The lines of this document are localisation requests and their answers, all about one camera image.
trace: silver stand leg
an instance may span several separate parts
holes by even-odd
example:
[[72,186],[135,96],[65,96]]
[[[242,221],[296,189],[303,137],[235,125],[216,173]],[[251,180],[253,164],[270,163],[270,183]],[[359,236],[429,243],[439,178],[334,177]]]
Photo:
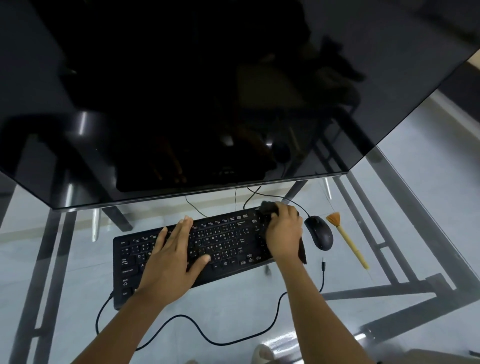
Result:
[[324,184],[325,184],[325,189],[327,190],[327,193],[328,193],[328,198],[331,200],[332,193],[330,192],[330,186],[328,185],[328,177],[324,178]]
[[100,214],[101,211],[99,208],[93,209],[93,217],[92,217],[92,241],[96,242],[98,239],[98,233],[100,231]]

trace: black keyboard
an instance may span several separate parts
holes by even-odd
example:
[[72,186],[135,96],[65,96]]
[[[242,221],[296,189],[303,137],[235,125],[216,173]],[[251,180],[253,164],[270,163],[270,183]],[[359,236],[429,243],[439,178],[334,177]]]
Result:
[[[268,222],[260,208],[203,218],[193,222],[188,240],[187,270],[209,254],[211,262],[193,287],[273,262],[264,231]],[[167,226],[170,236],[175,225]],[[158,229],[117,236],[113,239],[113,305],[120,307],[140,284],[145,264],[155,246]]]

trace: person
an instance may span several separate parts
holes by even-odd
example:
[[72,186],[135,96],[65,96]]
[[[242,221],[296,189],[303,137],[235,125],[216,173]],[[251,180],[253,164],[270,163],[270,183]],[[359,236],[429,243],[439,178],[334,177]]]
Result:
[[[266,242],[287,287],[293,324],[306,364],[371,364],[358,344],[317,291],[298,258],[303,219],[293,206],[278,205],[266,231]],[[165,242],[159,233],[135,294],[73,361],[74,364],[128,363],[140,340],[170,303],[183,296],[210,261],[199,257],[187,272],[187,246],[192,218],[185,216]]]

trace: person's left hand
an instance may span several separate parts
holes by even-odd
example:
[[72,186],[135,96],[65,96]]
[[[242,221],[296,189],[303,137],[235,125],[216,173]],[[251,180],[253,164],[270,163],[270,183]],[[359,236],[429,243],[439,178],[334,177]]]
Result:
[[136,293],[153,299],[159,308],[183,296],[211,259],[209,255],[199,257],[187,272],[188,236],[192,225],[192,218],[185,216],[165,244],[167,228],[164,227],[158,234],[152,255],[145,266]]

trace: black cable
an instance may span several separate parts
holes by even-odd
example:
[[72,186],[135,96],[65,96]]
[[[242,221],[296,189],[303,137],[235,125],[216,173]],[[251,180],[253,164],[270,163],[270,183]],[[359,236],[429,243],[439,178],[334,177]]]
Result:
[[296,205],[297,205],[298,207],[300,207],[303,211],[305,211],[305,213],[307,214],[308,217],[310,217],[310,215],[308,214],[307,210],[305,210],[302,206],[300,206],[299,204],[297,204],[295,201],[292,201],[292,200],[290,200],[290,199],[288,199],[288,198],[286,198],[286,197],[275,196],[275,195],[273,195],[273,194],[260,194],[260,193],[257,192],[258,190],[257,190],[257,191],[252,191],[249,187],[247,187],[247,190],[249,190],[250,192],[253,192],[253,194],[259,194],[259,195],[261,195],[261,196],[278,197],[278,198],[282,198],[282,199],[284,198],[284,199],[290,201],[291,203],[296,204]]
[[248,200],[245,201],[245,203],[243,204],[243,210],[245,209],[245,205],[247,204],[247,202],[250,201],[250,199],[253,197],[254,194],[257,193],[257,191],[253,192],[253,194],[248,198]]
[[192,206],[195,210],[197,210],[200,215],[205,216],[206,218],[208,217],[207,215],[202,214],[199,209],[197,209],[194,205],[192,205],[190,201],[187,200],[187,196],[185,196],[185,200],[189,203],[190,206]]
[[[319,293],[322,292],[322,290],[324,289],[324,284],[325,284],[325,262],[323,261],[322,259],[322,286],[320,288],[320,290],[318,291]],[[282,298],[283,296],[285,296],[287,294],[287,292],[284,292],[282,293],[282,295],[280,296],[280,298],[278,299],[278,303],[276,305],[276,313],[275,313],[275,318],[273,319],[273,322],[272,324],[265,330],[257,333],[257,334],[253,334],[253,335],[250,335],[250,336],[247,336],[246,338],[242,338],[242,339],[238,339],[238,340],[234,340],[234,341],[230,341],[230,342],[215,342],[215,341],[211,341],[207,336],[205,336],[205,334],[203,333],[203,331],[200,329],[200,327],[198,326],[198,324],[195,322],[194,319],[192,319],[191,317],[187,316],[187,315],[175,315],[175,316],[172,316],[171,318],[169,318],[159,329],[158,331],[155,333],[154,336],[151,337],[151,339],[149,341],[147,341],[144,345],[138,347],[135,349],[135,351],[139,351],[141,349],[143,349],[145,346],[147,346],[148,344],[150,344],[153,339],[155,339],[155,337],[160,333],[160,331],[162,331],[162,329],[171,321],[173,320],[174,318],[177,318],[177,317],[183,317],[183,318],[186,318],[188,320],[190,320],[194,325],[195,327],[197,328],[198,332],[200,332],[200,335],[202,335],[202,337],[207,341],[209,342],[210,344],[212,345],[215,345],[215,346],[228,346],[228,345],[233,345],[233,344],[237,344],[239,342],[242,342],[242,341],[245,341],[245,340],[249,340],[249,339],[253,339],[253,338],[256,338],[257,336],[260,336],[260,335],[263,335],[264,333],[266,333],[268,330],[270,330],[273,325],[275,325],[275,322],[276,322],[276,319],[278,318],[278,312],[280,311],[280,302],[282,301]],[[98,312],[98,316],[96,317],[96,322],[95,322],[95,331],[96,331],[96,334],[98,335],[99,332],[98,332],[98,319],[100,318],[100,315],[103,311],[103,309],[105,308],[105,306],[107,305],[107,303],[112,299],[113,297],[113,292],[110,294],[110,297],[107,299],[107,301],[103,304],[102,308],[100,309],[100,312]]]

